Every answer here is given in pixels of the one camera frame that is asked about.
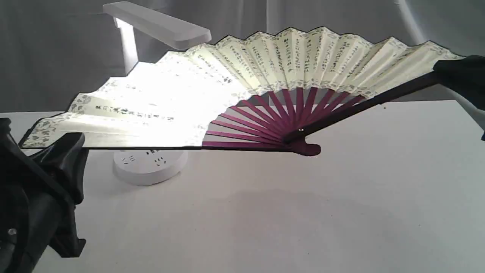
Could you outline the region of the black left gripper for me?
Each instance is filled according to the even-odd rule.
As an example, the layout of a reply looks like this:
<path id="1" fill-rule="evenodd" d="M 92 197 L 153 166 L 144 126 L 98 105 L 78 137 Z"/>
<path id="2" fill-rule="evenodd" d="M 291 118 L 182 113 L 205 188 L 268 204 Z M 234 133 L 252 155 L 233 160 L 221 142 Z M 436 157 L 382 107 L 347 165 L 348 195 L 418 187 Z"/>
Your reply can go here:
<path id="1" fill-rule="evenodd" d="M 1 118 L 0 271 L 31 273 L 47 247 L 67 259 L 83 252 L 86 240 L 78 237 L 75 208 L 84 199 L 89 151 L 83 133 L 66 133 L 26 155 L 10 124 Z"/>

